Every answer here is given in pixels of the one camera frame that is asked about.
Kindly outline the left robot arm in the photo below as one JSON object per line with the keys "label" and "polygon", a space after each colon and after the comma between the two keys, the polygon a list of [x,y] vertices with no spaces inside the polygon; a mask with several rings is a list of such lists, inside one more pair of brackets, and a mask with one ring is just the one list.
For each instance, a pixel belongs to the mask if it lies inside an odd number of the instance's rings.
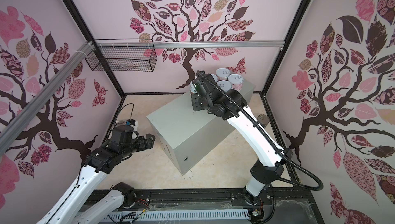
{"label": "left robot arm", "polygon": [[134,207],[139,202],[134,188],[121,182],[86,211],[80,211],[93,191],[117,165],[131,158],[134,153],[152,149],[154,142],[154,135],[139,135],[132,126],[115,127],[111,137],[87,156],[77,178],[39,223],[97,224],[120,207]]}

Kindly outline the orange labelled can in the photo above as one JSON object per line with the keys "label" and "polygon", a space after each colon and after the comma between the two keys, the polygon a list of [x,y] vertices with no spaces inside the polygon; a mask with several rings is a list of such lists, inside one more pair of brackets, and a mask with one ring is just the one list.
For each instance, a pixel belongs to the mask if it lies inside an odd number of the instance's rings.
{"label": "orange labelled can", "polygon": [[217,75],[215,75],[215,74],[210,74],[210,75],[212,76],[214,82],[217,83],[218,80],[219,80],[218,77],[217,77]]}

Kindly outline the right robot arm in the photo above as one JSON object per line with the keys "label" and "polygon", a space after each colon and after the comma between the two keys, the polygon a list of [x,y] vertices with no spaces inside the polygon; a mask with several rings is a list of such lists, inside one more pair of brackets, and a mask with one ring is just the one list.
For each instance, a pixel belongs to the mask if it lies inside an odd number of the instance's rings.
{"label": "right robot arm", "polygon": [[[250,170],[252,177],[244,188],[244,199],[248,204],[255,205],[261,192],[266,191],[274,181],[282,181],[310,191],[321,191],[324,188],[323,182],[316,175],[292,160],[291,149],[283,148],[269,136],[237,90],[222,90],[213,76],[204,71],[197,71],[192,85],[196,90],[192,98],[194,110],[206,110],[208,114],[226,121],[243,136],[258,157]],[[317,186],[282,178],[285,164],[292,165],[309,176]]]}

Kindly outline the pink white labelled can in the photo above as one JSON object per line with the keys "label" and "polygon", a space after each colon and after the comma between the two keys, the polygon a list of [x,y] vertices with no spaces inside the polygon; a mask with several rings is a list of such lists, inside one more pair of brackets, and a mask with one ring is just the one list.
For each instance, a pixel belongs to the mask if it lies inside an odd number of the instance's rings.
{"label": "pink white labelled can", "polygon": [[240,91],[243,86],[244,78],[239,74],[231,74],[227,80],[231,83],[233,90]]}

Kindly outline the small light blue can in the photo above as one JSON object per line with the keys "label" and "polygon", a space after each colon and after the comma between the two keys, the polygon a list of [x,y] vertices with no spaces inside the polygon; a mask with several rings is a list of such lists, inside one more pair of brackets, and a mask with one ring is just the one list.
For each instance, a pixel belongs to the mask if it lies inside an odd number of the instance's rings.
{"label": "small light blue can", "polygon": [[191,95],[197,94],[197,91],[196,91],[196,89],[195,89],[195,86],[194,86],[194,84],[193,84],[192,82],[189,84],[189,87],[190,87],[190,94],[191,94]]}

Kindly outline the grey teal can front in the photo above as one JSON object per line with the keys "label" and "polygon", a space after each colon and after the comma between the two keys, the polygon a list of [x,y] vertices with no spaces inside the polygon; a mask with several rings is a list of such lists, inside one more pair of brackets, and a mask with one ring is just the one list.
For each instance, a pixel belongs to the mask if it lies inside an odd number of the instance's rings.
{"label": "grey teal can front", "polygon": [[227,80],[220,80],[217,82],[217,85],[225,92],[229,91],[232,89],[232,83],[230,83]]}

